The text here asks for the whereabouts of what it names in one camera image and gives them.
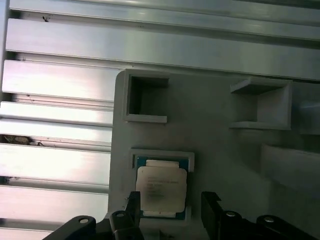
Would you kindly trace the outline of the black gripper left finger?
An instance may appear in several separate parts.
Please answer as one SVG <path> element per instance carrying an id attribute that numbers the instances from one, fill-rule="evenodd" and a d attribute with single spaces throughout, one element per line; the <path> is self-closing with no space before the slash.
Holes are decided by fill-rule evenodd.
<path id="1" fill-rule="evenodd" d="M 49 234 L 50 240 L 143 240 L 140 229 L 141 194 L 132 191 L 124 210 L 113 212 L 101 222 L 79 215 Z"/>

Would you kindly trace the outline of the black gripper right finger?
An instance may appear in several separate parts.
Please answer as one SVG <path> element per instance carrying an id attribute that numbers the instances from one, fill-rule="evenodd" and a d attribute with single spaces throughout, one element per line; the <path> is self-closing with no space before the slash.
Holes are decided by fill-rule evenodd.
<path id="1" fill-rule="evenodd" d="M 211 240 L 314 240 L 315 237 L 274 215 L 256 222 L 232 210 L 223 210 L 215 192 L 201 193 L 201 221 Z"/>

